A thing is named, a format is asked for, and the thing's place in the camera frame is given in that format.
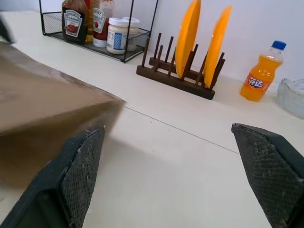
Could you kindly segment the white lidded jar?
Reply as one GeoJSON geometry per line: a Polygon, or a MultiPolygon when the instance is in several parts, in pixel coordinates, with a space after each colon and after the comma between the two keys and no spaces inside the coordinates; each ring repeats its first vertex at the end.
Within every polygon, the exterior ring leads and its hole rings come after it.
{"type": "Polygon", "coordinates": [[[136,18],[131,18],[131,23],[127,22],[126,29],[129,31],[129,38],[134,37],[140,33],[139,30],[140,21],[136,18]]]}

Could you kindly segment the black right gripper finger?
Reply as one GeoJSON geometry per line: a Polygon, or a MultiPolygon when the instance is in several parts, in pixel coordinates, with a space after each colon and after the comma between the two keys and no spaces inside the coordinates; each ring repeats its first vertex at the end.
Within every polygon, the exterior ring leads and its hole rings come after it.
{"type": "Polygon", "coordinates": [[[272,228],[304,228],[304,157],[281,135],[232,124],[248,183],[272,228]]]}
{"type": "Polygon", "coordinates": [[[14,44],[15,39],[13,35],[9,32],[8,27],[5,24],[5,20],[0,16],[0,37],[2,37],[9,44],[14,44]]]}
{"type": "Polygon", "coordinates": [[[0,228],[82,228],[106,136],[92,127],[69,138],[30,183],[0,228]]]}

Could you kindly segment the dark brown sauce bottle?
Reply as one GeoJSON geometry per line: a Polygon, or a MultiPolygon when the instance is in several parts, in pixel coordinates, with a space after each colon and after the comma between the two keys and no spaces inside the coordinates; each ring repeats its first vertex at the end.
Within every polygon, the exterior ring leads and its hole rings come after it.
{"type": "Polygon", "coordinates": [[[85,0],[64,0],[62,3],[62,33],[64,40],[85,44],[89,9],[85,0]]]}

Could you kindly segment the clear glass bowl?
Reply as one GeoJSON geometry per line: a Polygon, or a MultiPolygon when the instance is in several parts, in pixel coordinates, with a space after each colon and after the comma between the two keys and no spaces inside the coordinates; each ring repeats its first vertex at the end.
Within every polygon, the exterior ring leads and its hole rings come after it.
{"type": "Polygon", "coordinates": [[[276,102],[289,114],[304,120],[304,79],[284,78],[278,86],[276,102]]]}

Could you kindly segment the red ketchup bottle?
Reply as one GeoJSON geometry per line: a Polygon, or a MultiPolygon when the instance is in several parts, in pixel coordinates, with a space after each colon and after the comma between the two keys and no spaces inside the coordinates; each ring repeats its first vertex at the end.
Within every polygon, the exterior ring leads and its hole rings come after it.
{"type": "Polygon", "coordinates": [[[98,7],[93,9],[93,45],[106,48],[109,18],[114,13],[114,0],[99,0],[98,7]]]}

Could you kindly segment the brown cardboard box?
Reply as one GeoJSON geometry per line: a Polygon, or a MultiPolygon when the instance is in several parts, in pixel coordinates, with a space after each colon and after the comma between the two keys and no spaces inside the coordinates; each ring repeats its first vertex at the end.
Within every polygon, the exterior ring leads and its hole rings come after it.
{"type": "Polygon", "coordinates": [[[25,189],[80,131],[111,131],[124,100],[0,45],[0,186],[25,189]]]}

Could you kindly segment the orange plate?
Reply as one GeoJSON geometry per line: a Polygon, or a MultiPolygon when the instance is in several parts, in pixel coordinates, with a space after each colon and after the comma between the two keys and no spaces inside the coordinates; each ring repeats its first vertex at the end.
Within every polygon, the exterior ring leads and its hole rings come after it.
{"type": "Polygon", "coordinates": [[[182,78],[187,60],[196,39],[201,0],[193,0],[183,17],[175,50],[176,73],[182,78]]]}
{"type": "Polygon", "coordinates": [[[207,88],[211,88],[212,79],[219,59],[221,46],[224,40],[231,11],[232,11],[232,5],[228,5],[222,11],[213,30],[213,34],[205,62],[205,67],[204,67],[204,83],[207,88]]]}

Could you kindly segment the orange soda bottle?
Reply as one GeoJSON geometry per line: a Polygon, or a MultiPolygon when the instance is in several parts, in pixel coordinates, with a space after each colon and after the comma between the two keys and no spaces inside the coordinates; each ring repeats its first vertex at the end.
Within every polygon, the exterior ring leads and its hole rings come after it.
{"type": "Polygon", "coordinates": [[[260,101],[272,84],[276,70],[283,64],[282,52],[286,43],[275,40],[270,49],[260,54],[258,63],[250,70],[240,90],[240,95],[249,101],[260,101]]]}

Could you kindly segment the dark wooden plate rack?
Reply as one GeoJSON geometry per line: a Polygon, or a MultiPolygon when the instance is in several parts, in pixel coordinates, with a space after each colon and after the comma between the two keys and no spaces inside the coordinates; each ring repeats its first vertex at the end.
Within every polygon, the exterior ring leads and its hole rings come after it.
{"type": "Polygon", "coordinates": [[[151,67],[145,66],[148,47],[150,44],[150,38],[147,38],[142,57],[142,63],[137,66],[136,73],[150,80],[174,87],[176,89],[182,90],[193,95],[197,95],[208,100],[212,100],[215,95],[215,91],[213,90],[213,88],[226,61],[224,59],[225,53],[221,53],[214,71],[214,76],[211,81],[211,85],[208,87],[205,84],[205,75],[203,73],[204,69],[206,68],[207,59],[204,59],[198,72],[191,70],[191,66],[198,49],[198,45],[195,45],[194,50],[190,52],[182,77],[178,77],[176,71],[175,57],[172,57],[171,61],[168,61],[173,37],[171,37],[170,39],[169,46],[166,52],[166,58],[164,60],[161,60],[163,51],[163,45],[160,45],[161,36],[162,34],[159,33],[156,48],[154,51],[154,56],[149,59],[149,65],[151,67]]]}

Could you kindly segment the white mayonnaise jar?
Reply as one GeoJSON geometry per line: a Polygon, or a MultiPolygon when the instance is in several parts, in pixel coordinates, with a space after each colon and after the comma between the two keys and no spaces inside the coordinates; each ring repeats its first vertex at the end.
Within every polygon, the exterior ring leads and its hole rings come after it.
{"type": "Polygon", "coordinates": [[[125,53],[129,21],[126,19],[109,18],[107,51],[114,55],[125,53]]]}

